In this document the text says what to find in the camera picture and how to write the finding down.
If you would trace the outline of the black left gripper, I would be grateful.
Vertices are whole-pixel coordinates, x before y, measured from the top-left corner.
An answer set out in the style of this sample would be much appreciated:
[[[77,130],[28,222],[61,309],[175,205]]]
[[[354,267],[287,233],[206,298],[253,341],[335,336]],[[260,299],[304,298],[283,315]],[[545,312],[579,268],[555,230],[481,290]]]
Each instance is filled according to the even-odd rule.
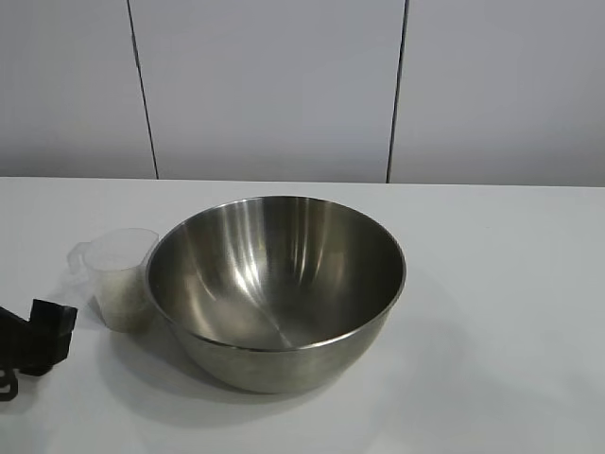
[[[39,299],[33,301],[29,321],[1,308],[2,402],[18,395],[16,373],[42,376],[67,358],[77,314],[75,307]]]

